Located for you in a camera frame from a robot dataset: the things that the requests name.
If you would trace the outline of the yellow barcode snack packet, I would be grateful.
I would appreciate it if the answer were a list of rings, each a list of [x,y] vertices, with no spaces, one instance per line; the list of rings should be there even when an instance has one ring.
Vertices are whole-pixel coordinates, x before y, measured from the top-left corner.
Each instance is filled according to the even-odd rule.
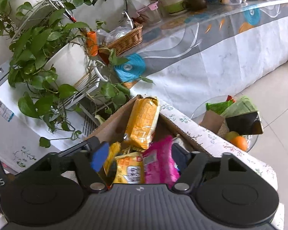
[[[103,164],[104,172],[108,175],[110,167],[117,156],[117,154],[121,151],[121,144],[120,142],[115,142],[110,145],[108,156]]]

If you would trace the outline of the pink snack packet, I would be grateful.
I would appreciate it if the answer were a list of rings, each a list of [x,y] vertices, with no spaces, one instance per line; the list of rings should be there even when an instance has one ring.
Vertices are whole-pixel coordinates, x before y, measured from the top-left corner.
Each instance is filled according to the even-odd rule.
[[[173,137],[152,142],[142,153],[145,184],[166,184],[171,188],[179,178],[176,163],[172,158]]]

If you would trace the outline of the yellow waffle snack packet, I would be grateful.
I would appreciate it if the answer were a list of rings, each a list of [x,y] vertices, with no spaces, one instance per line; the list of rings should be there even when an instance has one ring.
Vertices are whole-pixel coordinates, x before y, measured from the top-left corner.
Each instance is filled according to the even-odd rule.
[[[143,158],[140,152],[117,156],[115,161],[117,169],[113,183],[143,184],[145,182]]]

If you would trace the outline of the cardboard snack box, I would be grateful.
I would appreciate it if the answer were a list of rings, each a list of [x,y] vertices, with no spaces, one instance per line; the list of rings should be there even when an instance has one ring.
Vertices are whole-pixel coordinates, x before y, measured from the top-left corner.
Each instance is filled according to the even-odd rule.
[[[106,160],[97,169],[106,185],[184,183],[189,189],[200,186],[207,155],[196,156],[179,174],[172,159],[172,136],[152,142],[159,112],[157,99],[137,96],[90,134],[91,138],[110,144]]]

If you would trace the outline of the orange striped snack packet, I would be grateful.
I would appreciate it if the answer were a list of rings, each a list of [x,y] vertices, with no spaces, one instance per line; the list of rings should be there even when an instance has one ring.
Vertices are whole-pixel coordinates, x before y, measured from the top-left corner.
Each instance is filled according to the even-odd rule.
[[[153,139],[160,113],[160,104],[155,97],[136,99],[132,107],[124,141],[142,150],[147,150]]]

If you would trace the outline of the orange fruit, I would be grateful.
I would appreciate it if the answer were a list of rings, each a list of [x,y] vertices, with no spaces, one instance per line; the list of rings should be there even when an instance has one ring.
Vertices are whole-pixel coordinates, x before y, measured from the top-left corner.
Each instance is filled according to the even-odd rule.
[[[248,142],[244,136],[236,136],[230,140],[230,143],[242,151],[246,152],[248,149]]]

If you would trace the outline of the white refrigerator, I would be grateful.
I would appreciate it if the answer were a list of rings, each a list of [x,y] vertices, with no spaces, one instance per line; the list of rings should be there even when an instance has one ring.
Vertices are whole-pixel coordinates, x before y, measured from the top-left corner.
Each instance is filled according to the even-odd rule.
[[[9,62],[6,61],[0,65],[0,160],[8,172],[21,172],[48,152],[74,146],[96,128],[95,122],[85,113],[68,112],[72,126],[81,131],[79,139],[72,141],[70,132],[59,129],[50,132],[44,121],[23,115],[17,103],[27,86],[10,87],[8,71]]]

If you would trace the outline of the white metal plant stand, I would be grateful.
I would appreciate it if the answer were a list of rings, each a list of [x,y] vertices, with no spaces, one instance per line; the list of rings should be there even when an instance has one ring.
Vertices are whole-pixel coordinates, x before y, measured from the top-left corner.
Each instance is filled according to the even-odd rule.
[[[27,86],[18,100],[20,112],[30,118],[46,121],[51,130],[56,124],[70,125],[67,113],[78,110],[78,101],[97,88],[106,77],[100,64],[93,60],[98,51],[90,26],[77,21],[59,0],[44,0],[35,4],[25,2],[17,8],[21,21],[11,44],[13,57],[7,81],[12,88]],[[45,70],[45,64],[67,43],[80,40],[89,58],[87,76],[73,87],[58,85],[55,68]]]

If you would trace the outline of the patterned tablecloth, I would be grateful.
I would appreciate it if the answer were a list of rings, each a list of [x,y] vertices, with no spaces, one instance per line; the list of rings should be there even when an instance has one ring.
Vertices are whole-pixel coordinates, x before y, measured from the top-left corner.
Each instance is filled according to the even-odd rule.
[[[187,116],[235,95],[288,61],[288,0],[211,5],[147,27],[132,49],[144,60],[131,95],[153,96]]]

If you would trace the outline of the white plant pot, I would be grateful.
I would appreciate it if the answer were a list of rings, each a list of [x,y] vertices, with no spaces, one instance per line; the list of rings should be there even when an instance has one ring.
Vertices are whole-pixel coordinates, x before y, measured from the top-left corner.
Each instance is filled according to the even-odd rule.
[[[89,58],[80,40],[73,40],[62,47],[44,66],[45,70],[55,68],[56,83],[77,87],[87,76]]]

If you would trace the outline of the green pothos plant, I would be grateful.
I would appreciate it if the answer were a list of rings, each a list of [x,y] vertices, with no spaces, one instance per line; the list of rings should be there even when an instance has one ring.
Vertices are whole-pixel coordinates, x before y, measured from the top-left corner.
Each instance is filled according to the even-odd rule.
[[[139,24],[129,20],[125,36],[118,37],[116,29],[101,39],[101,21],[92,27],[74,17],[80,6],[95,6],[98,1],[0,0],[0,37],[10,38],[12,51],[7,81],[12,88],[25,89],[17,107],[22,115],[59,134],[41,136],[44,149],[59,140],[80,138],[71,113],[80,111],[78,100],[102,79],[98,54],[105,54],[105,64],[122,82],[143,80],[144,60],[138,54],[123,57],[121,50],[141,34]]]

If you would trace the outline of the wicker basket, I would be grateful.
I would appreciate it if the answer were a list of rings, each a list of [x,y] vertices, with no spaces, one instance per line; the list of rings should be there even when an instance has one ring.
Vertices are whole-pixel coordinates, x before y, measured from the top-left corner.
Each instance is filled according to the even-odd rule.
[[[135,28],[132,29],[125,36],[115,40],[107,46],[101,47],[98,50],[98,53],[102,53],[105,55],[110,54],[111,49],[116,50],[116,55],[120,56],[128,50],[138,46],[142,43],[142,28],[143,25],[139,23],[135,23]]]

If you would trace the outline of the green striped plant pot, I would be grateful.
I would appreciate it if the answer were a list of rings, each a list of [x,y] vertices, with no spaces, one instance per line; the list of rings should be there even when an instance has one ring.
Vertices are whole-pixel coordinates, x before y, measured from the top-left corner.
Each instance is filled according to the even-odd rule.
[[[185,8],[185,1],[186,0],[160,0],[165,11],[171,16],[182,14],[187,11]]]

